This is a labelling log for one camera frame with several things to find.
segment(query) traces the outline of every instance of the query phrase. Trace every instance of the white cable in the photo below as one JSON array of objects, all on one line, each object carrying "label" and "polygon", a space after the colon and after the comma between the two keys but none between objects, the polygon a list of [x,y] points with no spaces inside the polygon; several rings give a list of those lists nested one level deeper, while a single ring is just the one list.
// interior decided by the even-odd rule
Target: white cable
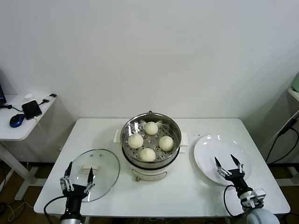
[{"label": "white cable", "polygon": [[177,219],[178,221],[180,221],[181,224],[184,224],[182,220],[180,220],[179,218],[172,218],[171,220],[168,220],[165,224],[170,223],[171,221]]},{"label": "white cable", "polygon": [[43,131],[43,128],[42,128],[42,126],[40,125],[40,123],[38,122],[37,118],[34,117],[34,119],[36,120],[36,123],[37,123],[37,125],[40,127],[40,129],[41,129],[43,135],[45,136],[45,138],[46,138],[49,142],[51,142],[52,144],[54,144],[54,142],[53,142],[53,141],[47,136],[47,134]]},{"label": "white cable", "polygon": [[26,205],[28,205],[30,208],[32,208],[33,209],[33,206],[31,206],[30,204],[28,204],[27,202],[24,202],[24,203],[22,203],[18,208],[16,208],[15,210],[13,210],[13,208],[10,206],[10,205],[7,205],[7,207],[9,207],[10,209],[11,209],[11,213],[10,213],[10,215],[9,215],[9,217],[8,217],[8,221],[9,222],[12,222],[13,220],[14,220],[14,213],[20,208],[20,207],[22,207],[22,206],[26,206]]},{"label": "white cable", "polygon": [[279,132],[285,127],[285,125],[290,121],[290,120],[292,120],[297,114],[299,113],[299,110],[297,110],[297,112],[296,113],[294,113],[294,115],[293,116],[291,116],[291,118],[290,119],[288,119],[288,121],[282,126],[282,128],[275,134],[275,135],[273,135],[273,137],[266,143],[266,144],[264,144],[264,146],[261,148],[261,150],[263,150],[275,137],[276,137],[276,135],[278,135],[279,134]]}]

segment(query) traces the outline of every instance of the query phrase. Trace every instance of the table leg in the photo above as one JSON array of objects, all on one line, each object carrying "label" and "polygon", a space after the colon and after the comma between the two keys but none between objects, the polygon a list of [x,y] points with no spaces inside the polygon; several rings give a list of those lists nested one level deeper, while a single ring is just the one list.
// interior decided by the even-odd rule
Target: table leg
[{"label": "table leg", "polygon": [[0,158],[24,180],[36,182],[36,178],[2,145],[0,145]]},{"label": "table leg", "polygon": [[280,187],[294,187],[299,186],[299,173],[295,167],[288,167],[288,170],[293,175],[292,178],[276,179],[277,184]]},{"label": "table leg", "polygon": [[226,224],[232,224],[232,222],[231,222],[230,218],[228,218],[228,217],[225,217],[224,219],[225,219],[225,223],[226,223]]},{"label": "table leg", "polygon": [[[37,170],[38,170],[38,167],[31,168],[30,174],[34,176],[36,174]],[[47,179],[36,179],[36,181],[34,181],[34,182],[24,180],[18,193],[15,195],[14,199],[16,201],[22,200],[30,186],[43,187],[46,183],[46,180]]]},{"label": "table leg", "polygon": [[22,200],[28,190],[28,187],[42,187],[46,183],[47,179],[37,179],[34,177],[38,170],[37,167],[33,167],[30,171],[28,171],[6,148],[2,146],[2,144],[0,144],[0,158],[12,168],[12,170],[8,173],[9,176],[7,175],[8,177],[10,177],[13,171],[15,171],[24,179],[18,193],[15,195],[15,200]]},{"label": "table leg", "polygon": [[85,217],[84,224],[89,224],[89,218],[90,218],[89,216],[86,216],[86,217]]}]

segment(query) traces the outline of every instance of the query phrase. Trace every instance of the steamed bun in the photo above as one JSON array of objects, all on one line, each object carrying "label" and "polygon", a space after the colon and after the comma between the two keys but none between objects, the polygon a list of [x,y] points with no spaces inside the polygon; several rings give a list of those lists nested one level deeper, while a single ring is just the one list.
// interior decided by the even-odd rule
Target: steamed bun
[{"label": "steamed bun", "polygon": [[140,159],[145,162],[153,162],[156,160],[156,153],[151,148],[144,148],[139,153]]},{"label": "steamed bun", "polygon": [[133,134],[129,137],[128,144],[131,148],[139,148],[143,144],[143,137],[140,134]]},{"label": "steamed bun", "polygon": [[160,139],[159,146],[163,151],[171,151],[174,146],[173,139],[169,136],[164,136]]},{"label": "steamed bun", "polygon": [[158,125],[155,122],[152,122],[152,121],[148,122],[144,126],[144,131],[146,132],[146,134],[154,135],[158,132]]}]

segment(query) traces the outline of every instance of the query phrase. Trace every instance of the black cable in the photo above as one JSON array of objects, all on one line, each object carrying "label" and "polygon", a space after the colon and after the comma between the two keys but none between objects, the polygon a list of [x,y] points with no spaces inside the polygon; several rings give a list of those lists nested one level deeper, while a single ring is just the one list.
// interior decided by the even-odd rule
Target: black cable
[{"label": "black cable", "polygon": [[225,201],[225,194],[226,194],[226,191],[228,190],[229,187],[234,187],[234,188],[235,188],[234,185],[228,185],[228,186],[226,186],[226,188],[224,189],[224,193],[223,193],[223,202],[224,202],[225,209],[226,209],[226,211],[228,212],[228,214],[229,214],[230,216],[232,216],[232,217],[241,217],[241,216],[243,215],[243,213],[240,213],[239,215],[234,216],[234,215],[233,215],[232,213],[230,213],[229,210],[228,210],[228,207],[227,207],[227,205],[226,205],[226,201]]},{"label": "black cable", "polygon": [[[16,202],[22,202],[22,203],[25,203],[25,201],[20,200],[20,201],[14,201],[14,202],[11,202],[9,205],[12,205],[13,203],[16,203]],[[23,207],[23,210],[21,211],[21,213],[20,213],[17,217],[15,217],[11,222],[8,222],[8,224],[13,223],[13,222],[16,221],[18,218],[20,218],[21,215],[24,213],[25,209],[26,209],[26,204],[24,204],[24,207]]]},{"label": "black cable", "polygon": [[45,207],[43,208],[43,212],[45,213],[45,215],[46,215],[46,217],[47,217],[47,219],[48,219],[48,221],[49,221],[50,224],[53,224],[53,223],[52,223],[52,221],[51,221],[51,219],[50,219],[50,216],[49,216],[48,213],[46,212],[46,208],[47,208],[48,205],[51,204],[53,201],[56,201],[56,200],[58,200],[58,199],[60,199],[60,198],[64,198],[64,197],[66,197],[66,196],[59,196],[59,197],[56,197],[56,198],[52,199],[52,200],[49,201],[49,202],[45,205]]},{"label": "black cable", "polygon": [[285,223],[288,223],[287,220],[286,220],[286,218],[287,218],[289,215],[293,215],[293,216],[297,216],[297,217],[299,217],[299,214],[291,213],[291,212],[290,212],[290,213],[288,213],[288,214],[285,215],[285,218],[284,218]]},{"label": "black cable", "polygon": [[3,192],[3,190],[4,190],[5,184],[6,184],[6,174],[5,174],[5,172],[4,172],[4,169],[3,169],[3,166],[2,166],[1,163],[0,163],[0,167],[1,167],[2,172],[3,172],[3,175],[4,175],[4,185],[3,185],[3,187],[2,187],[2,189],[1,189],[1,191],[0,191],[0,195],[1,195],[2,192]]},{"label": "black cable", "polygon": [[17,111],[19,111],[19,112],[23,112],[23,111],[21,111],[21,110],[15,108],[15,107],[13,107],[13,106],[12,106],[11,108],[14,108],[15,110],[17,110]]},{"label": "black cable", "polygon": [[6,211],[6,208],[7,208],[7,204],[5,202],[0,202],[0,216],[3,215],[3,213]]},{"label": "black cable", "polygon": [[290,128],[292,131],[294,131],[295,133],[296,133],[296,135],[297,135],[297,140],[296,140],[296,143],[295,143],[295,145],[291,148],[291,150],[287,153],[287,154],[285,154],[283,157],[281,157],[281,158],[279,158],[278,160],[275,160],[274,162],[271,162],[271,163],[269,163],[269,164],[273,164],[273,163],[275,163],[275,162],[278,162],[278,161],[280,161],[280,160],[282,160],[283,158],[285,158],[285,157],[287,157],[294,149],[295,149],[295,147],[297,146],[297,144],[298,144],[298,141],[299,141],[299,133],[294,129],[294,128]]},{"label": "black cable", "polygon": [[42,105],[44,103],[48,103],[48,101],[46,101],[45,99],[43,99],[43,101],[40,104],[38,104],[38,105],[40,106],[40,105]]},{"label": "black cable", "polygon": [[277,139],[280,137],[281,135],[280,134],[278,134],[277,136],[276,136],[276,138],[275,138],[275,140],[274,140],[274,142],[273,142],[273,144],[272,144],[272,146],[271,146],[271,149],[270,149],[270,151],[268,152],[268,155],[267,155],[267,158],[266,158],[266,162],[267,162],[267,160],[269,159],[269,156],[270,156],[270,154],[271,154],[271,152],[272,152],[272,150],[273,150],[273,148],[274,148],[274,146],[275,146],[275,143],[276,143],[276,141],[277,141]]}]

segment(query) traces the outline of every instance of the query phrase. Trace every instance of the stainless steel pot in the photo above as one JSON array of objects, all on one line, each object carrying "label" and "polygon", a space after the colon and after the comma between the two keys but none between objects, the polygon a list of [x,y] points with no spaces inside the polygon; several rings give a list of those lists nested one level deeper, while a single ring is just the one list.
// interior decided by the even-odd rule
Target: stainless steel pot
[{"label": "stainless steel pot", "polygon": [[[147,122],[156,122],[158,132],[155,135],[148,135],[144,131]],[[138,133],[143,137],[143,145],[138,149],[133,149],[128,145],[129,136]],[[159,140],[163,136],[170,136],[174,141],[174,147],[171,151],[165,152],[159,147]],[[129,120],[121,130],[121,147],[126,159],[134,166],[145,170],[156,170],[170,165],[179,153],[181,144],[181,131],[171,118],[159,114],[149,113],[140,114]],[[145,162],[139,158],[139,153],[144,148],[151,148],[156,153],[154,162]]]}]

